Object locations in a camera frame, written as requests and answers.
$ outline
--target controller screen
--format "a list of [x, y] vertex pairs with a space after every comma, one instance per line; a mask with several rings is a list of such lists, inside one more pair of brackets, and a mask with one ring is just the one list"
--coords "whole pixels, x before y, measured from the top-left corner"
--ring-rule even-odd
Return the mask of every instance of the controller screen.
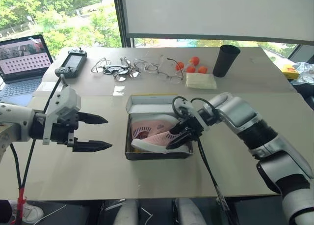
[[70, 56], [64, 67], [77, 68], [82, 56]]

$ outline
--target yellow package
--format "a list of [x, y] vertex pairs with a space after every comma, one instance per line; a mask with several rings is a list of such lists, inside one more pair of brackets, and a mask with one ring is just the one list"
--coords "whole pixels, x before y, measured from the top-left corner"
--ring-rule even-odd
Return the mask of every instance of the yellow package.
[[297, 79], [299, 77], [299, 72], [291, 64], [283, 65], [280, 70], [287, 79]]

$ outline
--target black cup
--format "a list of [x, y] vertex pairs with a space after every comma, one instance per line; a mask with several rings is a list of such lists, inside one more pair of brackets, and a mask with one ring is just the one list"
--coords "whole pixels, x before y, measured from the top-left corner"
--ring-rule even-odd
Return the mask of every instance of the black cup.
[[238, 54], [240, 54], [238, 47], [222, 45], [212, 74], [216, 77], [224, 77]]

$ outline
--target red strap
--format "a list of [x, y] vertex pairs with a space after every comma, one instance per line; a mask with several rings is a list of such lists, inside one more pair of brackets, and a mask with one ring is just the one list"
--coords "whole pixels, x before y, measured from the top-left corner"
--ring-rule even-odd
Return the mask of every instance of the red strap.
[[17, 204], [17, 210], [20, 211], [20, 218], [23, 218], [23, 204], [25, 204], [26, 198], [24, 199], [24, 187], [19, 189], [19, 198]]

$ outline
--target orange ball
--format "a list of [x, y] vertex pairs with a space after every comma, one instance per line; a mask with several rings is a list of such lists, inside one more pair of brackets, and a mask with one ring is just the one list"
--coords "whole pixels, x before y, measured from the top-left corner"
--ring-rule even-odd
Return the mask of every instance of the orange ball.
[[205, 74], [205, 73], [207, 73], [207, 70], [208, 70], [208, 68], [206, 66], [201, 66], [198, 69], [198, 72], [201, 73], [201, 74]]
[[183, 69], [184, 68], [184, 63], [179, 61], [178, 64], [176, 64], [176, 70], [180, 70], [180, 69]]
[[195, 67], [192, 66], [192, 65], [190, 65], [190, 66], [186, 69], [186, 72], [187, 72], [187, 73], [194, 73], [195, 70], [196, 70]]
[[197, 56], [193, 56], [189, 62], [193, 65], [198, 65], [200, 63], [200, 59]]

